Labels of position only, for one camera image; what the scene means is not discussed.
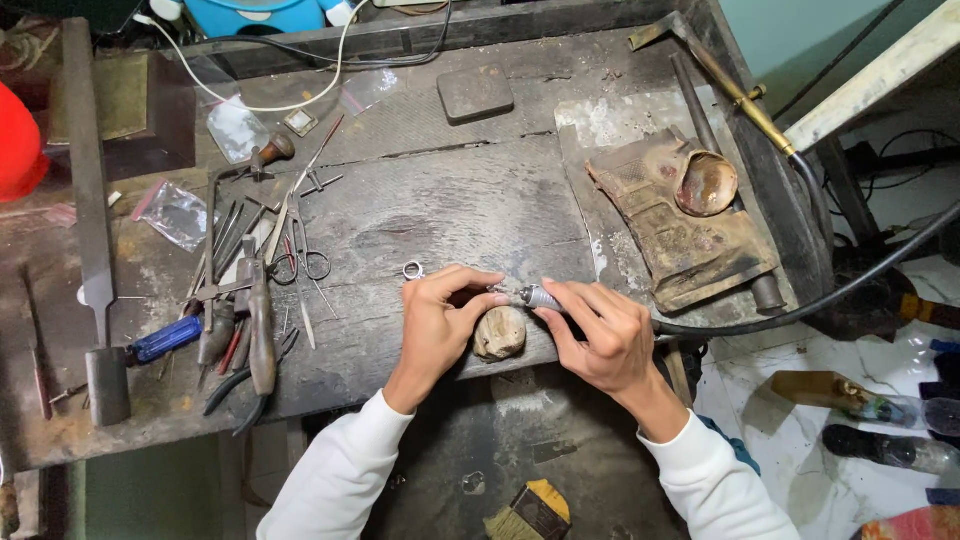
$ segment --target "hand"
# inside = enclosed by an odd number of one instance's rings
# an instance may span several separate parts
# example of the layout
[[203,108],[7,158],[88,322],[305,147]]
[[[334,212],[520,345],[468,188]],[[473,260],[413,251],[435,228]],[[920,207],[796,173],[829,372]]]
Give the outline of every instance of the hand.
[[650,310],[600,283],[544,278],[543,288],[587,337],[577,341],[557,311],[534,310],[553,334],[562,366],[629,410],[650,440],[673,440],[689,413],[654,365]]
[[462,290],[485,291],[503,279],[501,273],[453,264],[403,285],[403,348],[400,362],[383,388],[390,408],[411,414],[463,355],[481,315],[510,303],[506,294],[485,292],[458,309],[450,297]]

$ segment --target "blue screwdriver handle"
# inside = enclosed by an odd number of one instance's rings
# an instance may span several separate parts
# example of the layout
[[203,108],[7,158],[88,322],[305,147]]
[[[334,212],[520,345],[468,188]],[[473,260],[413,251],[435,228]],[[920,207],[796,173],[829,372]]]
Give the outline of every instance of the blue screwdriver handle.
[[149,364],[168,351],[173,351],[180,345],[197,339],[203,331],[204,324],[200,322],[200,317],[197,315],[183,317],[162,330],[136,340],[127,347],[127,353],[135,364]]

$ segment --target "jeweler's workbench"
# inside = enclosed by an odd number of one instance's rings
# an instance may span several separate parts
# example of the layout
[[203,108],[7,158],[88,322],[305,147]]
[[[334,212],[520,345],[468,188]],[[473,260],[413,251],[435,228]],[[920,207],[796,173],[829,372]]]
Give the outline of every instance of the jeweler's workbench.
[[[707,4],[708,11],[718,10],[713,3]],[[719,12],[713,16],[722,19]],[[720,37],[712,41],[724,44],[718,54],[732,57],[740,76],[746,76],[726,22],[721,20],[715,30]],[[588,216],[592,209],[578,204],[573,179],[568,179],[570,158],[562,147],[564,134],[555,121],[555,110],[564,102],[607,99],[620,103],[622,96],[647,92],[680,96],[669,56],[681,47],[668,39],[632,53],[627,43],[632,31],[447,51],[430,63],[396,68],[405,89],[356,117],[345,118],[317,163],[321,181],[340,174],[344,178],[300,203],[311,247],[323,251],[331,262],[329,276],[319,282],[329,306],[320,290],[304,279],[301,286],[317,350],[311,351],[300,337],[279,369],[266,421],[361,403],[386,382],[400,349],[399,291],[404,283],[402,267],[408,260],[419,261],[427,272],[453,262],[503,271],[510,285],[538,282],[544,276],[580,282],[599,279],[653,306],[636,245],[618,250],[610,243],[617,232],[609,229],[608,222],[603,226],[607,229],[590,229],[598,222]],[[492,62],[506,72],[515,109],[451,127],[438,99],[437,76]],[[693,76],[697,86],[708,83],[699,72]],[[328,72],[301,71],[246,79],[240,86],[249,105],[280,105],[302,101],[331,79]],[[799,218],[770,203],[798,204],[803,193],[776,150],[748,121],[732,119],[736,115],[732,104],[719,99],[722,103],[714,109],[727,122],[721,118],[715,125],[717,136],[725,155],[740,169],[748,210],[755,210],[752,215],[761,224],[761,216],[767,217],[761,228],[780,250],[782,268],[777,276],[783,295],[792,307],[808,302],[822,292],[816,283],[822,278],[823,264],[811,255],[819,248],[804,243],[796,226]],[[688,116],[683,116],[687,115],[683,99],[675,102],[677,109],[670,112],[675,118],[669,123],[694,137]],[[296,156],[270,165],[267,170],[276,174],[276,180],[268,182],[290,182],[297,176],[342,114],[335,98],[321,100],[308,110],[320,125],[305,138],[293,137]],[[258,117],[268,129],[284,131],[285,114],[259,113]],[[709,114],[712,118],[717,113]],[[612,115],[610,121],[619,119]],[[662,127],[663,121],[655,118],[651,126]],[[192,169],[110,186],[124,194],[112,209],[117,295],[146,297],[118,300],[111,307],[114,344],[130,343],[180,316],[177,302],[184,298],[203,249],[188,254],[147,225],[134,223],[129,215],[157,177],[204,197],[208,171],[225,164],[207,132],[205,111],[198,111],[197,161]],[[790,196],[780,196],[783,192]],[[237,197],[242,196],[230,184],[222,184],[218,209],[226,212],[228,201]],[[51,364],[51,395],[86,381],[84,354],[95,335],[92,313],[76,300],[81,271],[75,233],[52,227],[40,217],[51,205],[71,199],[69,185],[48,185],[17,208],[0,209],[4,223],[0,234],[8,245],[2,263],[5,275],[15,275],[13,269],[26,264],[34,283],[41,338]],[[630,238],[625,226],[622,232]],[[282,336],[285,325],[302,328],[293,287],[272,283],[271,290],[276,335]],[[4,358],[0,380],[6,390],[0,393],[0,409],[18,412],[6,417],[0,440],[8,446],[5,455],[17,470],[232,429],[254,403],[252,389],[242,386],[225,406],[204,418],[203,402],[219,378],[211,375],[198,391],[194,344],[177,351],[162,378],[158,377],[162,362],[130,371],[132,418],[126,422],[95,429],[88,412],[82,410],[82,398],[58,403],[54,418],[44,421],[38,413],[29,351],[17,337],[28,324],[21,316],[19,294],[15,287],[0,292],[0,357]],[[740,291],[670,320],[692,326],[753,321],[759,317],[744,307],[751,301],[749,292]],[[529,313],[527,335],[522,355],[495,364],[468,356],[450,376],[475,378],[556,359],[548,332]]]

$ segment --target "white sleeve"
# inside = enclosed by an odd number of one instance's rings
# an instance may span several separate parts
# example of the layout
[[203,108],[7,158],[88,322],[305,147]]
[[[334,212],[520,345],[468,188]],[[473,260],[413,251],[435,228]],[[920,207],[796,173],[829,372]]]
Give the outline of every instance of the white sleeve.
[[694,540],[800,538],[756,472],[737,461],[730,443],[693,411],[668,443],[652,443],[639,432],[637,438],[657,460],[660,485]]
[[257,539],[359,538],[413,418],[391,409],[379,391],[359,413],[321,431],[260,521]]

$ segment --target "white cable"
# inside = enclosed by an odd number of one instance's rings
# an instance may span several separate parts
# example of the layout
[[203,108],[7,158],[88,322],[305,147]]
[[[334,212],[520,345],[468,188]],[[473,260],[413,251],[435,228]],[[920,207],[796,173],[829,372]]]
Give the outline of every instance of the white cable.
[[138,13],[138,14],[134,15],[134,16],[133,16],[133,20],[135,20],[136,22],[142,23],[142,24],[146,24],[146,25],[150,25],[150,26],[156,27],[158,30],[160,30],[160,33],[163,34],[163,36],[166,37],[168,41],[170,41],[170,44],[174,46],[174,50],[177,51],[177,55],[180,56],[180,60],[183,62],[183,66],[186,67],[187,73],[190,74],[190,77],[192,77],[193,80],[194,80],[198,85],[200,85],[200,88],[203,88],[206,93],[208,93],[208,94],[210,94],[211,96],[219,99],[220,101],[222,101],[222,102],[230,105],[231,107],[236,107],[237,109],[251,110],[251,111],[253,111],[253,112],[284,112],[284,111],[286,111],[286,110],[299,109],[299,108],[301,108],[301,107],[306,107],[306,106],[310,105],[311,103],[313,103],[313,102],[317,101],[318,99],[324,97],[324,96],[334,87],[334,85],[337,84],[337,81],[340,80],[340,67],[343,65],[343,61],[344,61],[344,40],[347,38],[347,29],[350,27],[350,22],[353,21],[353,18],[357,15],[357,12],[359,12],[359,11],[360,11],[360,8],[362,8],[365,4],[367,4],[367,2],[370,2],[370,0],[363,0],[362,2],[360,2],[359,4],[357,4],[357,7],[356,7],[356,8],[353,8],[353,11],[350,12],[350,19],[347,21],[347,24],[344,26],[344,32],[343,32],[342,34],[340,34],[340,47],[339,47],[339,49],[337,50],[337,73],[336,73],[336,75],[334,75],[333,81],[330,82],[330,85],[327,86],[326,89],[325,89],[323,92],[320,92],[319,95],[316,95],[316,96],[308,99],[307,101],[304,101],[303,103],[299,103],[299,104],[296,104],[296,105],[290,105],[290,106],[287,106],[287,107],[271,107],[271,108],[246,107],[246,106],[243,106],[243,105],[239,105],[239,104],[230,102],[230,100],[228,100],[227,98],[218,95],[216,92],[214,92],[214,91],[211,90],[210,88],[206,87],[206,85],[205,85],[204,83],[202,83],[202,82],[200,81],[200,79],[197,78],[197,76],[194,74],[193,70],[190,69],[190,64],[187,63],[186,58],[183,57],[183,53],[180,51],[180,48],[179,48],[179,47],[177,46],[177,44],[174,42],[173,38],[170,37],[169,34],[167,34],[167,31],[166,31],[166,30],[163,30],[163,27],[161,27],[160,25],[156,24],[156,21],[154,21],[152,18],[148,17],[147,15],[144,15],[144,14],[141,14],[141,13]]

